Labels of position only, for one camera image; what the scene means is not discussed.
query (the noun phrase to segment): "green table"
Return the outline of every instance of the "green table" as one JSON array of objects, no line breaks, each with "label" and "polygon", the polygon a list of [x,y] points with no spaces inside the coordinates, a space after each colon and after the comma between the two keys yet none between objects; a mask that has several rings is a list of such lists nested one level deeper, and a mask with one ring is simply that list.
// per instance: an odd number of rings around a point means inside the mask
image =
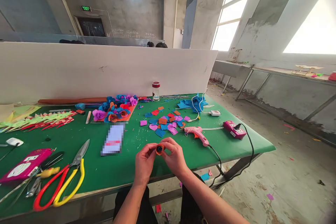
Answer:
[{"label": "green table", "polygon": [[[211,115],[202,113],[201,120],[187,122],[187,126],[215,128],[221,127],[223,122],[228,120],[231,120],[235,123],[242,123],[242,121],[229,113],[218,103],[214,102],[209,96],[206,95],[205,99],[209,105],[214,105],[214,107],[205,108],[204,111],[208,112],[210,110],[219,110],[222,113],[221,116],[213,117]],[[161,99],[159,102],[138,103],[130,121],[126,124],[126,132],[124,133],[124,140],[122,144],[122,153],[117,155],[100,156],[100,151],[102,150],[102,146],[106,140],[106,135],[110,125],[105,123],[85,124],[86,115],[75,115],[75,120],[73,122],[58,129],[51,128],[44,131],[35,129],[31,132],[14,131],[10,133],[2,133],[0,134],[0,144],[5,143],[5,141],[10,137],[21,139],[24,141],[24,144],[20,147],[17,147],[1,161],[0,176],[3,176],[5,173],[7,173],[24,157],[26,157],[29,152],[39,148],[57,148],[56,151],[65,151],[63,160],[55,165],[63,168],[73,160],[82,144],[87,139],[90,139],[89,148],[84,156],[85,179],[82,186],[78,190],[78,193],[87,193],[85,195],[88,197],[88,195],[90,195],[88,192],[106,188],[111,189],[105,190],[101,193],[99,191],[94,192],[92,195],[97,196],[115,193],[123,186],[132,183],[134,179],[135,155],[143,148],[144,145],[152,142],[158,143],[161,141],[161,138],[157,136],[153,130],[149,129],[148,125],[140,127],[140,121],[149,120],[152,118],[158,119],[162,116],[166,116],[168,113],[171,113],[171,111],[175,110],[177,103],[179,103],[177,100],[165,102],[164,99]],[[152,112],[160,106],[164,107],[163,112],[160,112],[156,117],[147,119],[145,118],[145,113]],[[55,107],[43,107],[38,110],[38,113],[47,112],[50,109],[55,109]],[[192,113],[191,109],[179,110],[179,112],[181,113],[182,117],[189,116],[192,119],[196,117],[196,114]],[[253,159],[257,158],[264,152],[275,150],[273,144],[260,136],[250,127],[247,126],[247,129],[254,146],[255,154]],[[214,152],[208,147],[203,147],[202,142],[199,139],[194,139],[193,134],[185,137],[182,132],[176,134],[175,136],[173,136],[169,131],[166,132],[167,133],[164,137],[171,136],[179,145],[182,146],[185,161],[191,170],[203,169],[219,164],[218,158]],[[237,140],[234,139],[230,133],[224,129],[204,131],[203,134],[208,139],[213,148],[217,151],[223,163],[240,159],[225,174],[224,178],[218,178],[216,182],[230,179],[249,163],[252,150],[247,136],[245,136],[243,140]],[[51,138],[51,141],[45,141],[47,137]],[[7,151],[7,147],[0,148],[0,156],[3,156]],[[150,182],[160,181],[173,176],[174,175],[166,166],[164,160],[161,157],[157,157],[154,162],[154,168]],[[75,177],[74,181],[69,186],[67,193],[70,193],[73,190],[78,182],[78,179],[79,175]],[[46,181],[47,179],[42,181],[42,186],[45,185]],[[57,183],[54,182],[54,184],[50,186],[49,189],[44,193],[41,200],[41,205],[44,205],[49,201],[57,186]],[[0,186],[0,198],[6,195],[10,190],[11,188],[9,187]],[[14,195],[15,196],[6,199],[3,203],[0,204],[1,218],[8,218],[9,216],[32,211],[34,198],[26,199],[24,195],[18,199],[15,207],[11,207],[10,209],[5,210],[5,208],[11,203],[11,199],[16,197],[17,193],[14,193]],[[46,211],[57,211],[61,208],[49,208]],[[34,213],[30,214],[29,216],[36,217],[36,215],[41,216],[41,213]],[[23,218],[25,216],[26,215],[20,215],[16,218]]]}]

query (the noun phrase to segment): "hand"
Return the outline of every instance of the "hand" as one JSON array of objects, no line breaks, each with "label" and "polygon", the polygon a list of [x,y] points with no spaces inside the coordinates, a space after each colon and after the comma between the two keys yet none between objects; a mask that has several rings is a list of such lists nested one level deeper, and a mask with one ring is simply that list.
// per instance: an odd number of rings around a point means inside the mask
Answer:
[{"label": "hand", "polygon": [[188,168],[186,161],[184,160],[182,147],[178,145],[174,139],[162,139],[160,144],[162,144],[166,149],[171,151],[170,155],[163,151],[161,156],[176,177],[179,178],[182,175],[190,172],[190,169]]},{"label": "hand", "polygon": [[146,187],[148,184],[156,156],[156,146],[156,143],[146,144],[135,156],[135,177],[133,185]]}]

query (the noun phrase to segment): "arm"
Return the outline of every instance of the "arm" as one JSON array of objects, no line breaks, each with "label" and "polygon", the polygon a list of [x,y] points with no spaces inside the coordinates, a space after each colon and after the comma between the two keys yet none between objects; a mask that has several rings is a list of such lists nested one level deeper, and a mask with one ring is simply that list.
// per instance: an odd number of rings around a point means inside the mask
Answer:
[{"label": "arm", "polygon": [[247,224],[235,209],[227,204],[221,197],[200,181],[187,167],[184,160],[182,147],[172,138],[165,138],[161,144],[171,151],[163,152],[162,157],[171,171],[188,189],[201,209],[208,223]]},{"label": "arm", "polygon": [[117,216],[113,220],[114,224],[132,224],[137,222],[141,199],[153,170],[156,146],[156,143],[147,144],[136,155],[134,182]]}]

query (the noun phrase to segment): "glass jar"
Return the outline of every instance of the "glass jar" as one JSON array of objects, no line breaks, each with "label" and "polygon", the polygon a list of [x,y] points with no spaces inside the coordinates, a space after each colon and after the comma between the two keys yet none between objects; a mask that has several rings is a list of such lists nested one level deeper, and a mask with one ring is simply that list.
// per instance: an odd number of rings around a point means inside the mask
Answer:
[{"label": "glass jar", "polygon": [[152,87],[153,87],[153,101],[158,102],[160,100],[160,94],[159,94],[160,82],[153,82]]}]

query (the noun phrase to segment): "yellow scissors handle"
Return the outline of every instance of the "yellow scissors handle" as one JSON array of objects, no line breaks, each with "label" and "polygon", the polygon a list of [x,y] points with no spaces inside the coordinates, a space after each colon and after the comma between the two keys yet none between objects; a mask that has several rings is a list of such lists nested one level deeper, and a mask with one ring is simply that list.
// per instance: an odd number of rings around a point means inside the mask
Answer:
[{"label": "yellow scissors handle", "polygon": [[58,202],[60,200],[59,198],[61,197],[62,193],[64,192],[64,190],[66,189],[66,187],[68,186],[68,184],[71,182],[71,180],[76,175],[78,169],[75,169],[72,172],[72,174],[70,175],[70,177],[67,179],[67,181],[65,182],[65,184],[62,186],[62,188],[60,189],[60,191],[56,195],[56,198],[55,198],[54,204],[53,204],[54,207],[60,207],[60,206],[64,205],[65,203],[67,203],[76,194],[76,192],[78,191],[78,189],[82,185],[82,182],[83,182],[84,176],[85,176],[84,159],[81,159],[80,163],[81,163],[80,164],[80,170],[81,170],[80,171],[80,179],[79,179],[79,182],[78,182],[76,188],[73,190],[73,192],[68,197],[66,197],[65,200]]}]

